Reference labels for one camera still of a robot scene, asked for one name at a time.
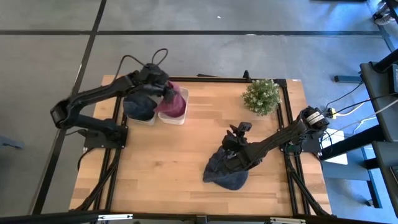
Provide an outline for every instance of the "concrete floor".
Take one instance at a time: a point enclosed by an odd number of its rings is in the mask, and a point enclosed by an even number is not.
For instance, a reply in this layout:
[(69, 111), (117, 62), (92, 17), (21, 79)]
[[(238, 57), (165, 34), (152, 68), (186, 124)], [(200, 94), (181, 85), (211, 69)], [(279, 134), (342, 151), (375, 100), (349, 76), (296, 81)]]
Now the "concrete floor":
[[(99, 5), (100, 0), (31, 0), (29, 3), (2, 0), (0, 29), (91, 30)], [(99, 29), (375, 31), (378, 27), (372, 23), (371, 11), (365, 3), (115, 0), (108, 1)], [(49, 109), (69, 94), (87, 40), (85, 35), (0, 35), (0, 73), (3, 74), (0, 79), (0, 135), (26, 144), (23, 150), (0, 149), (0, 216), (28, 212), (55, 136)], [(162, 69), (169, 75), (204, 73), (241, 77), (243, 71), (249, 70), (254, 78), (301, 79), (308, 104), (321, 108), (356, 86), (334, 83), (333, 76), (355, 75), (360, 63), (380, 60), (389, 53), (384, 40), (375, 36), (97, 36), (81, 90), (98, 86), (105, 74), (114, 74), (124, 54), (132, 54), (148, 62), (152, 54), (162, 47), (170, 50), (162, 64)], [(135, 69), (139, 66), (134, 62), (123, 66), (124, 73)], [(367, 97), (362, 86), (333, 106), (342, 108)], [(84, 111), (85, 114), (92, 112), (92, 107)], [(371, 113), (372, 106), (365, 104), (351, 116), (332, 121), (330, 127), (341, 128)], [(374, 126), (375, 122), (365, 123), (358, 131)], [(352, 133), (354, 128), (352, 126), (345, 131)], [(67, 137), (44, 212), (68, 209), (82, 143), (83, 138), (78, 135)], [(361, 187), (362, 183), (347, 182), (349, 186), (356, 186), (350, 188), (336, 184), (336, 181), (340, 180), (326, 180), (335, 215), (397, 222), (390, 207), (386, 206), (383, 208), (386, 212), (380, 212), (375, 208), (365, 208), (354, 200), (355, 195), (369, 197), (369, 192)]]

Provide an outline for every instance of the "towel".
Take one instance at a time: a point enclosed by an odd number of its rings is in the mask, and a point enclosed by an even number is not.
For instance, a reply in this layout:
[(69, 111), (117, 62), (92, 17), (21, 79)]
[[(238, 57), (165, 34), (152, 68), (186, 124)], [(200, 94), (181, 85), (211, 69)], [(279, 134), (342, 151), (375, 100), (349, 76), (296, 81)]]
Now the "towel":
[(175, 94), (170, 102), (162, 100), (155, 111), (162, 112), (171, 118), (178, 118), (185, 113), (187, 102), (182, 98), (181, 90), (178, 85), (169, 81), (167, 82), (167, 86), (172, 88)]
[(249, 172), (243, 170), (231, 173), (223, 164), (225, 157), (225, 150), (222, 147), (218, 148), (205, 167), (203, 181), (214, 182), (228, 190), (239, 190), (246, 183)]
[(131, 119), (148, 121), (155, 116), (157, 103), (143, 93), (133, 93), (123, 99), (124, 113)]

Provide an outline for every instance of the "green plant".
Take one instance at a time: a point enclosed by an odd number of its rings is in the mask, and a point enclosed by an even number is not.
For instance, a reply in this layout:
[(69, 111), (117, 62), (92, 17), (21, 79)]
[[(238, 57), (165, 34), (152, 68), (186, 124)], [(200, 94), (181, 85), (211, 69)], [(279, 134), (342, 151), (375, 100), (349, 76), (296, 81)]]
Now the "green plant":
[(279, 85), (269, 79), (256, 80), (246, 88), (242, 97), (246, 108), (258, 116), (273, 112), (281, 102)]

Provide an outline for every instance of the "white bowl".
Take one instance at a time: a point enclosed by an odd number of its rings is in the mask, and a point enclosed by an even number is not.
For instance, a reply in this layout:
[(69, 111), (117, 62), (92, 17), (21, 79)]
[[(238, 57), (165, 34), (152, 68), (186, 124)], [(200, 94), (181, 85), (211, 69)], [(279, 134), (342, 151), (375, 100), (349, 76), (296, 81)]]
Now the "white bowl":
[(140, 121), (140, 120), (136, 120), (136, 119), (132, 119), (132, 118), (129, 118), (129, 119), (133, 120), (133, 122), (136, 123), (136, 124), (143, 124), (143, 125), (152, 126), (152, 125), (155, 124), (156, 114), (157, 113), (155, 112), (154, 117), (152, 119), (150, 119), (150, 120), (147, 120), (147, 121)]
[(187, 108), (188, 108), (189, 90), (187, 88), (182, 88), (182, 87), (180, 88), (180, 90), (181, 90), (181, 96), (186, 102), (184, 114), (179, 116), (178, 118), (172, 118), (170, 116), (167, 116), (166, 114), (163, 114), (162, 112), (159, 112), (157, 114), (158, 117), (167, 124), (181, 125), (185, 122), (185, 115), (187, 115)]

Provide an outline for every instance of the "pink cloth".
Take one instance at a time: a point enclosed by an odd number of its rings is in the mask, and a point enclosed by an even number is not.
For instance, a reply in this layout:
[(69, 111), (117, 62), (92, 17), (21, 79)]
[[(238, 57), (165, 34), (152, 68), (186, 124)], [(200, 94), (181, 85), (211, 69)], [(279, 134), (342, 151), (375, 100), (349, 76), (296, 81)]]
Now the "pink cloth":
[(178, 118), (184, 114), (187, 102), (182, 98), (181, 90), (178, 85), (170, 81), (167, 82), (167, 85), (173, 88), (175, 95), (170, 103), (166, 103), (165, 100), (162, 100), (155, 108), (155, 111), (162, 112), (172, 118)]

